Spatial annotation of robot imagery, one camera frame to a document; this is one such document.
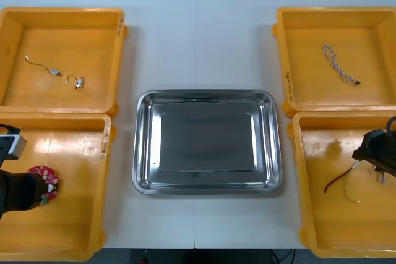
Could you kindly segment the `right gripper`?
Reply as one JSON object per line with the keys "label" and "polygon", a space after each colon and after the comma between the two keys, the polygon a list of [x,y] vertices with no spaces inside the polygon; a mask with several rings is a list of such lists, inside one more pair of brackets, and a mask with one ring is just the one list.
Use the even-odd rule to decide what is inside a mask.
{"label": "right gripper", "polygon": [[364,135],[362,144],[352,158],[374,165],[377,172],[395,177],[395,131],[374,130]]}

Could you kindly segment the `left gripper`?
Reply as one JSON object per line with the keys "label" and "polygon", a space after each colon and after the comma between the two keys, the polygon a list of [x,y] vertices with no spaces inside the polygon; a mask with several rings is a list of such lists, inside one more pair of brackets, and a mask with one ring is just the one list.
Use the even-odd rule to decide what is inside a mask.
{"label": "left gripper", "polygon": [[1,170],[1,216],[37,207],[45,193],[46,182],[39,174]]}

